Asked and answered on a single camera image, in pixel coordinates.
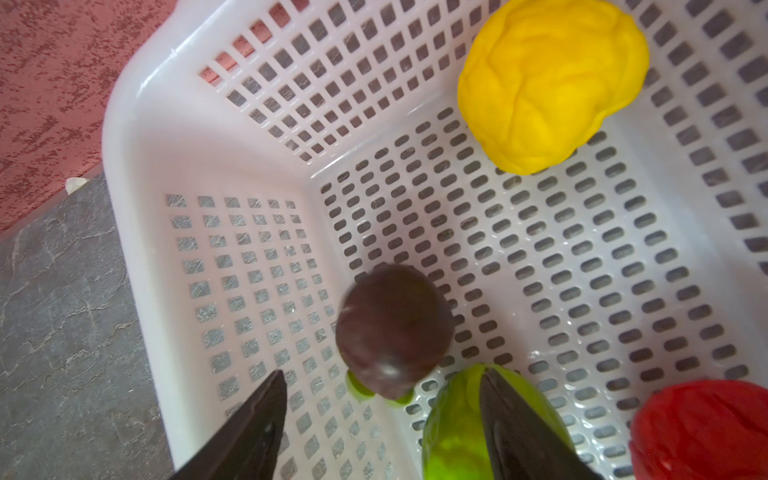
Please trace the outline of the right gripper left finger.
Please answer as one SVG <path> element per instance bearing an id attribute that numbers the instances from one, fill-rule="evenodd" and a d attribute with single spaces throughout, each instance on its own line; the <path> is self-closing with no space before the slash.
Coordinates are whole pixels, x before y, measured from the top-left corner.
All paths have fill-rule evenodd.
<path id="1" fill-rule="evenodd" d="M 275 370 L 173 478 L 271 479 L 286 410 L 284 372 Z"/>

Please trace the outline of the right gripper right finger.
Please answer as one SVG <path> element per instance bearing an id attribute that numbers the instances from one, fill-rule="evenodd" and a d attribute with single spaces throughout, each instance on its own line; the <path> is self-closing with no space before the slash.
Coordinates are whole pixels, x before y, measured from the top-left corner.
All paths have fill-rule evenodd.
<path id="1" fill-rule="evenodd" d="M 600 478 L 494 369 L 481 378 L 479 406 L 494 478 Z"/>

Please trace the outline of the bright green bumpy fruit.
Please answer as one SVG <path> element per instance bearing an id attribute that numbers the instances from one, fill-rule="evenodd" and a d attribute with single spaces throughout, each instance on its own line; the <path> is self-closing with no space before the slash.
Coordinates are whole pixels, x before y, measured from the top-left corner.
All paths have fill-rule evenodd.
<path id="1" fill-rule="evenodd" d="M 479 363 L 455 374 L 436 397 L 423 433 L 425 479 L 493 477 L 479 403 L 481 378 L 488 369 L 496 370 L 568 447 L 573 446 L 560 415 L 533 384 L 514 371 Z"/>

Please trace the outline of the dark purple mangosteen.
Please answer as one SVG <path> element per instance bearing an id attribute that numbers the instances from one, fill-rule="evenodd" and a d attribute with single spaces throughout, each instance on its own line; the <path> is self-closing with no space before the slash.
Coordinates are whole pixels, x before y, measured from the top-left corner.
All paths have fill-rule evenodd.
<path id="1" fill-rule="evenodd" d="M 347 291 L 335 339 L 354 378 L 395 401 L 436 368 L 454 329 L 448 301 L 426 275 L 409 265 L 387 264 Z"/>

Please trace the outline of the red apple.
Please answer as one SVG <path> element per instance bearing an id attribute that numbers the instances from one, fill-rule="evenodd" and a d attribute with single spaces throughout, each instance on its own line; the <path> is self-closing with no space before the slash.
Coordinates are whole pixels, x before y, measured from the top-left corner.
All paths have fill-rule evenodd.
<path id="1" fill-rule="evenodd" d="M 738 380 L 666 387 L 634 416 L 629 447 L 637 479 L 765 479 L 767 390 Z"/>

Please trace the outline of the white perforated plastic basket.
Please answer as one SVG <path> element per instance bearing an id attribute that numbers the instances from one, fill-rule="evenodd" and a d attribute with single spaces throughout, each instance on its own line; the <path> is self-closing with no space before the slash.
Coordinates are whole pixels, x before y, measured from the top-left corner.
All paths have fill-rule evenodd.
<path id="1" fill-rule="evenodd" d="M 498 170 L 456 84 L 495 1 L 181 1 L 120 75 L 103 164 L 172 462 L 274 370 L 280 479 L 417 479 L 450 376 L 529 379 L 581 459 L 698 378 L 767 381 L 767 5 L 624 1 L 644 87 L 567 161 Z M 410 403 L 361 402 L 352 283 L 416 267 L 457 320 Z"/>

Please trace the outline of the yellow round fruit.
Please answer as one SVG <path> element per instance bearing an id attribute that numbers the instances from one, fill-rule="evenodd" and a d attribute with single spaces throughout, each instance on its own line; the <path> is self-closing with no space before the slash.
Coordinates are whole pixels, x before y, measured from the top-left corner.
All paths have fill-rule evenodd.
<path id="1" fill-rule="evenodd" d="M 472 43 L 458 106 L 491 162 L 530 175 L 630 105 L 649 67 L 644 34 L 607 1 L 509 1 Z"/>

